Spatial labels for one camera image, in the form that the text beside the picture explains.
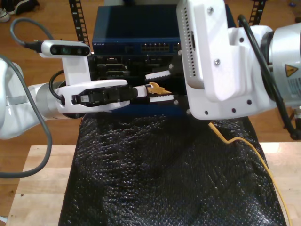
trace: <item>shoe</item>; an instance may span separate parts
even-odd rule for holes
[[[15,14],[15,6],[13,0],[2,0],[1,7],[4,8],[8,14]]]
[[[7,22],[10,19],[10,15],[5,9],[0,8],[0,22]]]
[[[15,4],[15,14],[17,15],[33,11],[36,6],[40,5],[37,0],[15,0]]]

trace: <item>black cable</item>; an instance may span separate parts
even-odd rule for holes
[[[4,60],[17,74],[23,88],[24,91],[27,95],[27,98],[29,100],[29,103],[32,105],[32,109],[34,111],[34,113],[36,114],[38,120],[40,121],[42,128],[44,129],[45,134],[47,135],[47,149],[46,149],[46,153],[45,153],[45,157],[42,160],[42,162],[40,163],[39,166],[37,166],[34,169],[31,169],[29,171],[25,171],[25,172],[19,172],[19,173],[5,173],[5,172],[0,172],[0,178],[24,178],[24,177],[29,177],[33,174],[36,174],[37,172],[39,172],[41,169],[43,169],[45,167],[45,165],[47,164],[49,158],[50,158],[50,154],[51,154],[51,147],[52,147],[52,137],[51,137],[51,133],[49,131],[48,126],[46,125],[42,115],[40,114],[31,94],[29,89],[27,88],[27,85],[25,83],[25,80],[22,76],[22,74],[20,73],[19,69],[14,65],[14,63],[7,59],[5,56],[0,54],[0,58],[2,60]]]
[[[21,17],[21,18],[17,18],[15,19],[12,23],[11,23],[11,26],[10,26],[10,34],[11,36],[13,37],[13,39],[21,46],[25,46],[26,44],[34,44],[35,42],[30,42],[30,43],[26,43],[22,40],[20,40],[16,34],[15,34],[15,26],[17,25],[17,23],[19,22],[29,22],[31,24],[34,24],[36,26],[38,26],[46,35],[47,37],[50,39],[50,40],[53,40],[53,36],[51,35],[51,33],[47,30],[46,27],[44,27],[42,24],[40,24],[39,22],[33,20],[33,19],[30,19],[30,18],[26,18],[26,17]]]
[[[57,76],[59,76],[60,74],[63,74],[64,70],[60,70],[57,73],[55,73],[54,75],[52,75],[50,81],[49,81],[49,91],[51,92],[51,94],[56,98],[59,99],[60,101],[64,101],[64,97],[63,96],[59,96],[53,89],[53,82],[54,80],[57,78]]]
[[[296,130],[291,123],[291,120],[286,111],[285,104],[283,102],[281,94],[276,85],[276,82],[270,73],[268,64],[259,48],[259,45],[256,41],[256,38],[254,37],[254,34],[251,30],[251,27],[250,27],[248,21],[246,20],[245,16],[239,15],[238,22],[239,22],[239,26],[242,26],[244,28],[246,35],[251,43],[253,51],[257,57],[260,67],[261,67],[262,77],[263,77],[264,81],[266,82],[267,89],[269,89],[269,91],[273,94],[273,96],[275,98],[275,102],[277,104],[282,121],[284,122],[287,131],[290,133],[292,139],[294,139],[294,140],[300,139],[301,133],[300,133],[300,131]]]

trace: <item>screw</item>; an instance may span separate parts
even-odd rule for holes
[[[212,13],[213,13],[213,8],[212,7],[209,7],[208,9],[207,9],[207,13],[209,14],[209,15],[211,15]]]
[[[214,60],[214,64],[215,64],[215,65],[220,65],[220,64],[221,64],[221,61],[220,61],[219,59],[215,59],[215,60]]]

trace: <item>wooden table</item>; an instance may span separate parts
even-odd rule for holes
[[[261,143],[294,226],[301,225],[301,142]],[[56,226],[71,169],[75,145],[54,145],[46,167],[20,179],[7,226]],[[45,145],[30,148],[24,170],[43,159]]]

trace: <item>wooden floor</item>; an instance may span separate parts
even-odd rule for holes
[[[103,0],[82,0],[82,7],[87,24],[90,42],[94,30],[97,7]],[[253,2],[250,0],[226,0],[235,18],[239,14],[250,16]],[[41,0],[41,7],[35,12],[22,16],[31,17],[44,24],[55,39],[77,40],[68,0]],[[42,59],[31,50],[18,46],[9,33],[10,23],[0,23],[0,53],[19,64],[23,70],[27,85],[48,82],[50,77],[62,69],[60,60]],[[261,24],[276,29],[294,23],[294,15],[286,0],[269,0]],[[16,33],[27,41],[43,40],[45,35],[31,24],[19,24]],[[275,110],[250,117],[262,142],[290,141],[283,129],[280,117]],[[49,121],[55,145],[75,144],[80,120]],[[28,150],[32,145],[45,145],[46,137],[41,126],[27,131],[22,136],[0,141],[0,171],[21,171],[24,167]],[[0,216],[7,216],[14,198],[18,180],[0,182]]]

